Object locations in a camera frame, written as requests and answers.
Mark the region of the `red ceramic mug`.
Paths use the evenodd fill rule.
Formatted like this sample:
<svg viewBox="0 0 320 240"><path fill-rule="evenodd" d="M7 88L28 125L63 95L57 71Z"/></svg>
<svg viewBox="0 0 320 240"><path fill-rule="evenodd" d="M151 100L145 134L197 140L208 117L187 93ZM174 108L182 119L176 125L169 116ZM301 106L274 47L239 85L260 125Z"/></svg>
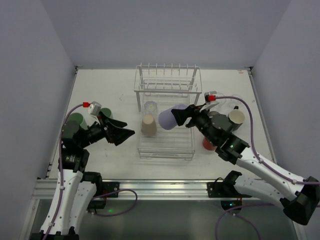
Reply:
<svg viewBox="0 0 320 240"><path fill-rule="evenodd" d="M215 151L217 148L206 137L204 137L202 140L202 146L208 151Z"/></svg>

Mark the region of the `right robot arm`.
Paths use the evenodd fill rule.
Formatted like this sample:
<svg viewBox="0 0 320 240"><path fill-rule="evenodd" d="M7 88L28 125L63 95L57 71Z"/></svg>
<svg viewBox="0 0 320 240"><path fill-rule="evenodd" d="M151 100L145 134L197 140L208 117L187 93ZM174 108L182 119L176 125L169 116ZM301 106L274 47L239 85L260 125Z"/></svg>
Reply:
<svg viewBox="0 0 320 240"><path fill-rule="evenodd" d="M217 155L226 162L250 171L261 181L250 180L241 173L229 173L224 183L233 194L252 196L282 209L292 221L306 226L320 202L320 182L296 175L257 153L233 133L226 115L210 114L201 106L172 109L178 126L196 127L213 144Z"/></svg>

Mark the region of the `black ceramic mug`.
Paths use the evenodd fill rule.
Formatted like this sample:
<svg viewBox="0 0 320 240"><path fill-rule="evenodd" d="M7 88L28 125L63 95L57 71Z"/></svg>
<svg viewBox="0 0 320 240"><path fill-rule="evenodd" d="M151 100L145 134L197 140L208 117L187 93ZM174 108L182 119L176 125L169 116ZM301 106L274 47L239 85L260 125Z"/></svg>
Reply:
<svg viewBox="0 0 320 240"><path fill-rule="evenodd" d="M238 106L235 106L228 114L229 122L232 124L232 130L236 131L240 126L245 122L245 114L239 109Z"/></svg>

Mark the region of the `cream and brown cup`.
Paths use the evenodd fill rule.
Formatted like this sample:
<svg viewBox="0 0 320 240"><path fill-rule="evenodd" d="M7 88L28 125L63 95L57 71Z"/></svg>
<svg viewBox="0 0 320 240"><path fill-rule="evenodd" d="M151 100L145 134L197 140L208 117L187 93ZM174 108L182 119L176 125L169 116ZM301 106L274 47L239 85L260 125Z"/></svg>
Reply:
<svg viewBox="0 0 320 240"><path fill-rule="evenodd" d="M208 113L208 116L209 116L210 118L212 118L212 117L215 116L215 115L220 115L220 113L217 112L217 111L210 111L210 112Z"/></svg>

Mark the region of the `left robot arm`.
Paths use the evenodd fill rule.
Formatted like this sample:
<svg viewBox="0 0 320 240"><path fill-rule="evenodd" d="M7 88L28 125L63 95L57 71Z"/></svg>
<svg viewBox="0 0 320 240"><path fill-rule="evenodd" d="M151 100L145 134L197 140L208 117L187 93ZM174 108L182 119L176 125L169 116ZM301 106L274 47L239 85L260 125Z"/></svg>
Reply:
<svg viewBox="0 0 320 240"><path fill-rule="evenodd" d="M99 172L86 171L90 153L87 147L106 139L118 146L135 134L127 123L97 114L97 121L87 128L73 120L61 131L58 178L50 209L40 231L32 240L78 240L83 217L94 195L103 189Z"/></svg>

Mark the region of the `large green plastic cup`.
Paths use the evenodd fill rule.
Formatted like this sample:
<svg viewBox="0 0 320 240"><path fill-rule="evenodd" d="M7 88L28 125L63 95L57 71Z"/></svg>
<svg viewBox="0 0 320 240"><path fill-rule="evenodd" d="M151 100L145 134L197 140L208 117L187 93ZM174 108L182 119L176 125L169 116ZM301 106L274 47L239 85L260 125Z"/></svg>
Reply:
<svg viewBox="0 0 320 240"><path fill-rule="evenodd" d="M86 120L81 113L75 112L75 113L70 114L69 117L67 118L66 122L68 123L70 121L77 122L80 125L80 127L85 130L88 129Z"/></svg>

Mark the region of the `beige plastic cup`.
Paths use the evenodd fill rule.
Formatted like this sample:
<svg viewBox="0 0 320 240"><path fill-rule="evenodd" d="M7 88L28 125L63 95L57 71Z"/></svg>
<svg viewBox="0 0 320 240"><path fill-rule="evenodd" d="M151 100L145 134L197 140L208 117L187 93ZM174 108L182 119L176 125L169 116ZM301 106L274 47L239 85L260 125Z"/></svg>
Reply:
<svg viewBox="0 0 320 240"><path fill-rule="evenodd" d="M148 137L153 137L157 133L157 124L151 114L144 115L141 121L141 132Z"/></svg>

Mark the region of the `small green plastic cup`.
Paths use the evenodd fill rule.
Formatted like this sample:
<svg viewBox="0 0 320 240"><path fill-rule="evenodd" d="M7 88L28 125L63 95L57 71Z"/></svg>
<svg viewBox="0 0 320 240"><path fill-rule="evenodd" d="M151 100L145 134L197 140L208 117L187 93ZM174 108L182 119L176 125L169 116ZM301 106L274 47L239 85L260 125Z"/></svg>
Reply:
<svg viewBox="0 0 320 240"><path fill-rule="evenodd" d="M108 117L108 118L110 118L110 119L113 119L113 113L112 113L112 111L111 111L109 108L103 107L103 108L100 109L100 111L101 111L106 117Z"/></svg>

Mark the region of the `lavender plastic cup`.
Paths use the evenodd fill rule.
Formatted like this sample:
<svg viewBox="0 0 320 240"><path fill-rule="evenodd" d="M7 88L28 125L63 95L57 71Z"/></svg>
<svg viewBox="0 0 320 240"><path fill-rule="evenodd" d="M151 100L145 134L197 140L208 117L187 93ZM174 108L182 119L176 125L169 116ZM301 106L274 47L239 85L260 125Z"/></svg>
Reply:
<svg viewBox="0 0 320 240"><path fill-rule="evenodd" d="M180 103L180 104L176 104L175 106L169 109L162 111L158 115L159 125L165 130L171 130L175 128L178 124L176 122L174 115L172 114L172 110L173 109L184 110L186 108L187 108L187 105Z"/></svg>

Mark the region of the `clear faceted glass cup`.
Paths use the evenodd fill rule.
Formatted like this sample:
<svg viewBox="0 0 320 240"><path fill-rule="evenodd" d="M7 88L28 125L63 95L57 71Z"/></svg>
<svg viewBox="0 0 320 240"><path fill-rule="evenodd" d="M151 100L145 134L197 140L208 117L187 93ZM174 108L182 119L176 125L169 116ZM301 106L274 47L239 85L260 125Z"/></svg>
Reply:
<svg viewBox="0 0 320 240"><path fill-rule="evenodd" d="M155 101L149 100L144 103L144 115L152 115L154 118L158 116L158 105Z"/></svg>

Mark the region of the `clear ribbed glass cup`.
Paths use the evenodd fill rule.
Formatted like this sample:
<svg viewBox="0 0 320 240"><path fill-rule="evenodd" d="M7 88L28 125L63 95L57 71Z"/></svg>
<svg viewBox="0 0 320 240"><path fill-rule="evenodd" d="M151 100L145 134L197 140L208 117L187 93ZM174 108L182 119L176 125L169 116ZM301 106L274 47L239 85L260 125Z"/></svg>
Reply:
<svg viewBox="0 0 320 240"><path fill-rule="evenodd" d="M216 92L216 97L224 97L225 95L221 92ZM211 111L216 111L216 112L221 112L223 110L223 107L226 103L226 99L222 98L222 99L216 99L213 103L215 104L215 106L213 106L211 108Z"/></svg>

